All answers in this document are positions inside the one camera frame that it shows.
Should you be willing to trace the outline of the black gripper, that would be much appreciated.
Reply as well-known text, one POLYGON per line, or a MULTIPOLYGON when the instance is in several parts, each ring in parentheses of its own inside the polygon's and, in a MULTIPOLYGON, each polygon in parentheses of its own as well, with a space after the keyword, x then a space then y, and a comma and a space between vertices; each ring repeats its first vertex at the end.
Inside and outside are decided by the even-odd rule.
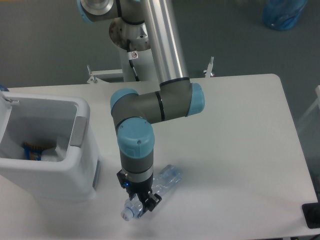
POLYGON ((143 212, 152 212, 155 207, 162 201, 162 197, 152 192, 153 174, 147 179, 139 182, 133 182, 127 178, 127 174, 120 170, 116 174, 120 186, 129 194, 129 198, 133 198, 136 194, 143 205, 143 212))

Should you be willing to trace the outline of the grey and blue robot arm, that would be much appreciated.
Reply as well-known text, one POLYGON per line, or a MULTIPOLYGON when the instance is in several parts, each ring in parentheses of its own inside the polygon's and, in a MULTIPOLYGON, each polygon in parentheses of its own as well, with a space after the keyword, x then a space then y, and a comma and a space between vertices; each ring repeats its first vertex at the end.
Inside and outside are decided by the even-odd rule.
POLYGON ((173 5, 170 0, 79 0, 78 10, 89 23, 121 18, 130 26, 146 29, 159 81, 159 91, 139 94, 117 90, 110 99, 119 147, 121 170, 117 178, 130 199, 138 198, 142 211, 161 201, 153 192, 155 135, 152 124, 202 112, 205 96, 191 83, 183 57, 173 5))

